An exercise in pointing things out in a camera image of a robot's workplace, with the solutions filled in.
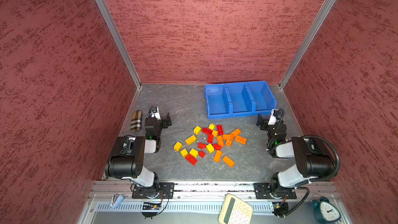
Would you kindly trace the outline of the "yellow lego long slanted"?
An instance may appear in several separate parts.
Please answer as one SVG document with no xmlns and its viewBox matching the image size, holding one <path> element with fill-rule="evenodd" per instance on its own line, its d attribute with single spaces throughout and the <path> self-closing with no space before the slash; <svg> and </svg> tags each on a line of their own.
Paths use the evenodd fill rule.
<svg viewBox="0 0 398 224">
<path fill-rule="evenodd" d="M 197 141 L 197 137 L 195 135 L 190 136 L 188 139 L 185 140 L 187 145 L 191 145 Z"/>
</svg>

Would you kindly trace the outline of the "yellow lego top small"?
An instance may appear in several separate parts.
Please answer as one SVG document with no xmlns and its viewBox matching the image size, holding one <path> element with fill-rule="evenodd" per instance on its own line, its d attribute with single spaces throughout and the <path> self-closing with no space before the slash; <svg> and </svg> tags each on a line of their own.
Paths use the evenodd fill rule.
<svg viewBox="0 0 398 224">
<path fill-rule="evenodd" d="M 202 129 L 201 127 L 196 126 L 195 129 L 194 129 L 194 134 L 195 134 L 195 135 L 199 135 L 200 132 L 201 132 L 201 129 Z"/>
</svg>

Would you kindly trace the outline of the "blue three-compartment bin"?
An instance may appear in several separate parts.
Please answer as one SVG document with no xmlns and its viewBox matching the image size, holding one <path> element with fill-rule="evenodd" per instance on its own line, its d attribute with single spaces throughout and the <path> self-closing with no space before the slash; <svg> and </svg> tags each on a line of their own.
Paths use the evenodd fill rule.
<svg viewBox="0 0 398 224">
<path fill-rule="evenodd" d="M 277 107 L 266 81 L 206 85 L 204 97 L 210 120 L 269 115 Z"/>
</svg>

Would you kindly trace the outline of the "red lego top long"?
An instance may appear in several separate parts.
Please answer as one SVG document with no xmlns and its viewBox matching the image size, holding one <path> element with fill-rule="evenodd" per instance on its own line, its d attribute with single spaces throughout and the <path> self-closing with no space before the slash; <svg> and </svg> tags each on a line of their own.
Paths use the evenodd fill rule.
<svg viewBox="0 0 398 224">
<path fill-rule="evenodd" d="M 224 135 L 224 130 L 223 130 L 223 127 L 222 127 L 222 125 L 216 125 L 216 128 L 217 128 L 217 132 L 218 132 L 218 135 L 219 136 L 223 136 Z"/>
</svg>

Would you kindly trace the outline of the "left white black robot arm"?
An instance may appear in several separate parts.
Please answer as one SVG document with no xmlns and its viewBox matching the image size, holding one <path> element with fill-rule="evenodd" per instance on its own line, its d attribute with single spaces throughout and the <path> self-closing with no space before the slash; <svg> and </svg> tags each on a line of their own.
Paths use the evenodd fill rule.
<svg viewBox="0 0 398 224">
<path fill-rule="evenodd" d="M 105 165 L 106 177 L 129 180 L 138 187 L 138 193 L 155 199 L 162 196 L 159 177 L 144 166 L 144 155 L 158 153 L 161 148 L 161 132 L 172 125 L 170 114 L 158 119 L 150 114 L 145 120 L 145 136 L 120 136 Z"/>
</svg>

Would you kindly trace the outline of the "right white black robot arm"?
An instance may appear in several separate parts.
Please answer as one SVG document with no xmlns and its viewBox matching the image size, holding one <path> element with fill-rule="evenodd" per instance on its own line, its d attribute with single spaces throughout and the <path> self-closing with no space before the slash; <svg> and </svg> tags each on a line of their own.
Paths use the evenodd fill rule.
<svg viewBox="0 0 398 224">
<path fill-rule="evenodd" d="M 294 190 L 315 181 L 329 180 L 338 174 L 341 166 L 333 145 L 316 135 L 295 136 L 286 140 L 287 126 L 284 110 L 272 113 L 268 119 L 258 115 L 256 125 L 266 131 L 266 150 L 273 158 L 295 160 L 295 165 L 275 173 L 268 183 L 255 183 L 257 199 L 295 199 Z"/>
</svg>

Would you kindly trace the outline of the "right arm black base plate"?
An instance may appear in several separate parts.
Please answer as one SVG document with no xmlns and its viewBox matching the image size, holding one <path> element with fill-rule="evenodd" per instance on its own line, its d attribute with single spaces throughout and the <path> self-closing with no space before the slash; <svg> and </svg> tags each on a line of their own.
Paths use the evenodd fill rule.
<svg viewBox="0 0 398 224">
<path fill-rule="evenodd" d="M 278 183 L 254 183 L 254 192 L 258 200 L 295 200 L 294 188 L 285 188 Z"/>
</svg>

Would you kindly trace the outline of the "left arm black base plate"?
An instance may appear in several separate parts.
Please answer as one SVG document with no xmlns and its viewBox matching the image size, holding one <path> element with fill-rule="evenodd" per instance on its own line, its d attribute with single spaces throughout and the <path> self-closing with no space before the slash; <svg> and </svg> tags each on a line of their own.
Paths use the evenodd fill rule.
<svg viewBox="0 0 398 224">
<path fill-rule="evenodd" d="M 161 200 L 172 199 L 174 195 L 175 183 L 160 182 L 153 187 L 143 187 L 134 185 L 132 199 Z"/>
</svg>

